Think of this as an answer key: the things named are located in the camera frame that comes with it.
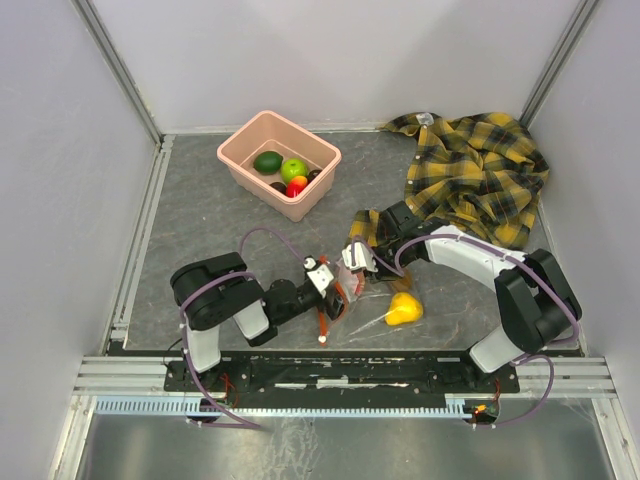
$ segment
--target black and yellow checkered cloth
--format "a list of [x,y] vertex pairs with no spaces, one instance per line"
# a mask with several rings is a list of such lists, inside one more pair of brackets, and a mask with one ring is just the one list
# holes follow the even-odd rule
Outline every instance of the black and yellow checkered cloth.
[[[527,129],[505,113],[432,117],[428,126],[413,113],[382,127],[418,140],[404,189],[407,205],[424,220],[439,217],[495,245],[523,248],[549,176]],[[378,212],[359,211],[354,235],[378,245],[384,238]]]

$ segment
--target white wall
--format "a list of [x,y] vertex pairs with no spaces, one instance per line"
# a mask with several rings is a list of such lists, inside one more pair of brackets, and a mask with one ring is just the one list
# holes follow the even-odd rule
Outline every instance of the white wall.
[[164,132],[519,115],[578,0],[94,0]]
[[544,211],[590,350],[606,355],[640,441],[640,3],[601,3],[531,130],[551,165]]
[[46,478],[153,145],[65,0],[0,2],[0,465]]

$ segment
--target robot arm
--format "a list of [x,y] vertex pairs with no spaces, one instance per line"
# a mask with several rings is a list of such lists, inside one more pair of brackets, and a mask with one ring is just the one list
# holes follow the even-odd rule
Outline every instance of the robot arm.
[[[426,223],[413,215],[404,202],[381,214],[387,241],[374,249],[355,242],[343,251],[345,265],[352,271],[364,271],[370,280],[397,278],[394,265],[398,252],[400,266],[422,259],[446,265],[477,280],[497,295],[501,325],[467,352],[471,363],[489,374],[515,358],[535,354],[571,326],[569,319],[554,301],[525,272],[505,260],[512,257],[531,268],[564,302],[576,319],[582,310],[551,253],[539,249],[525,254],[495,247],[466,235],[440,220]],[[412,242],[426,235],[431,238]]]
[[246,270],[240,254],[234,252],[186,265],[171,277],[179,306],[207,284],[233,277],[206,289],[185,309],[190,355],[198,373],[220,362],[220,325],[228,319],[233,318],[249,345],[256,347],[274,338],[279,325],[311,308],[320,309],[330,319],[345,308],[333,286],[331,270],[312,257],[305,259],[305,278],[298,287],[289,280],[276,280],[264,291],[252,275],[238,275]]
[[[534,354],[570,326],[569,319],[554,301],[518,267],[505,261],[513,257],[531,268],[565,303],[576,319],[580,306],[553,255],[545,250],[524,254],[470,239],[456,227],[440,220],[422,222],[404,202],[381,213],[385,242],[370,250],[353,242],[342,252],[347,268],[364,272],[369,281],[398,278],[399,265],[416,260],[446,265],[479,281],[496,293],[501,325],[473,345],[464,360],[477,376],[490,374],[523,353]],[[418,240],[425,235],[446,234],[450,238]],[[492,250],[489,253],[477,245]],[[229,253],[187,265],[171,278],[176,303],[182,305],[194,292],[233,272],[245,272],[238,253]],[[234,276],[200,294],[186,308],[187,336],[191,358],[198,372],[220,362],[219,326],[233,318],[251,346],[259,346],[277,335],[277,327],[311,308],[336,319],[346,308],[337,293],[330,269],[321,261],[307,257],[304,281],[295,286],[289,280],[276,280],[264,291],[254,278]]]

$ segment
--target green apple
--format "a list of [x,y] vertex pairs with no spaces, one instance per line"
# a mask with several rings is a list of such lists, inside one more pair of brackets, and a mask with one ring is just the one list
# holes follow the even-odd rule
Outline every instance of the green apple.
[[293,177],[306,177],[308,173],[307,165],[299,158],[290,158],[280,167],[280,175],[286,185],[289,185]]

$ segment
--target black mounting plate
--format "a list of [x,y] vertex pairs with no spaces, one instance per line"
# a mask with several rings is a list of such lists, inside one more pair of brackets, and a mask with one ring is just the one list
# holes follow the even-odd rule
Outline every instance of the black mounting plate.
[[[201,375],[211,392],[224,392],[226,373],[242,408],[418,408],[445,406],[447,393],[518,393],[515,368],[505,365],[471,386],[464,351],[222,352],[221,363]],[[164,390],[195,392],[183,360],[169,363]]]

